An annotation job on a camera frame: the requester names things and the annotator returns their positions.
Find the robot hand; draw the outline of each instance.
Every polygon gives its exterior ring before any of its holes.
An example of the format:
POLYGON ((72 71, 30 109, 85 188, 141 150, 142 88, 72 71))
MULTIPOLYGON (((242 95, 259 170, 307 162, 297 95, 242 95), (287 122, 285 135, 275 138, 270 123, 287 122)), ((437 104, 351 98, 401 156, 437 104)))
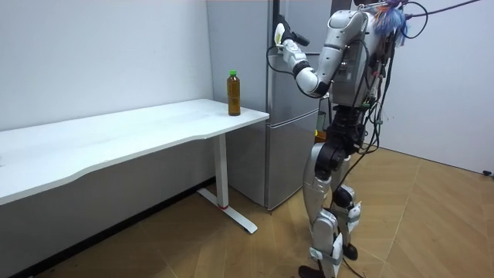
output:
POLYGON ((276 45, 282 45, 284 41, 291 39, 292 41, 300 44, 301 46, 308 46, 310 41, 300 34, 292 32, 290 25, 285 20, 283 15, 278 16, 278 25, 276 27, 275 42, 276 45))

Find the white humanoid robot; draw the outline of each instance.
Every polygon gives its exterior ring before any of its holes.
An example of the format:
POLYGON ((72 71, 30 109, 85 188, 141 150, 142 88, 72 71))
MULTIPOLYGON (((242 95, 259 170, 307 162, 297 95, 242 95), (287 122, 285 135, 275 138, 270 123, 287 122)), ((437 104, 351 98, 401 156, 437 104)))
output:
POLYGON ((354 203, 354 190, 343 185, 343 180, 350 156, 364 142, 364 118, 379 102, 380 85, 394 48, 394 34, 378 35, 373 24, 374 15, 368 12, 335 12, 327 23, 317 71, 297 45, 306 46, 309 42, 292 32, 282 16, 276 28, 276 46, 283 52, 302 93, 321 98, 329 91, 336 104, 326 142, 313 146, 303 176, 303 197, 312 235, 310 255, 320 269, 301 266, 302 278, 336 277, 343 255, 352 260, 358 257, 350 243, 350 233, 359 222, 360 203, 354 203), (330 189, 331 206, 324 208, 330 189))

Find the plastic bottle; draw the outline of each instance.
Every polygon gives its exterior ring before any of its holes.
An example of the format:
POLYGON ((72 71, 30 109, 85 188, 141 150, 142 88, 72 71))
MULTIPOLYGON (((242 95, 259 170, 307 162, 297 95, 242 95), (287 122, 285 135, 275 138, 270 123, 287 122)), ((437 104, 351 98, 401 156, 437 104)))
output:
POLYGON ((236 70, 230 70, 230 77, 226 80, 228 91, 228 115, 240 115, 240 79, 236 70))

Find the silver refrigerator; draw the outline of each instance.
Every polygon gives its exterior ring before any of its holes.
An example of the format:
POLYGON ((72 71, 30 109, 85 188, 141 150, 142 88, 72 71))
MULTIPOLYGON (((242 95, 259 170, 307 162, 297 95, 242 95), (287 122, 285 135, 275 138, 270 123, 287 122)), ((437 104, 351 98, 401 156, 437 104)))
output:
MULTIPOLYGON (((344 2, 350 7, 350 1, 344 2)), ((228 183, 271 210, 302 185, 319 107, 319 100, 298 91, 292 76, 268 70, 266 50, 272 45, 273 19, 283 14, 293 31, 311 41, 304 51, 316 66, 331 0, 208 1, 207 5, 215 100, 227 102, 228 71, 237 70, 242 107, 270 114, 265 123, 226 135, 228 183)), ((275 68, 288 70, 281 55, 270 54, 275 68)))

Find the tabletop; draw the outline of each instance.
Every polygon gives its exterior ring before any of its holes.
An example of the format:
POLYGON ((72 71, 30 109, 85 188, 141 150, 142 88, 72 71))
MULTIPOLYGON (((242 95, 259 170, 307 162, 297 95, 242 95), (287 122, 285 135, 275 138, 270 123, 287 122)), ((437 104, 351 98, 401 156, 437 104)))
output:
POLYGON ((246 108, 189 100, 0 132, 0 205, 101 168, 207 139, 269 118, 246 108))

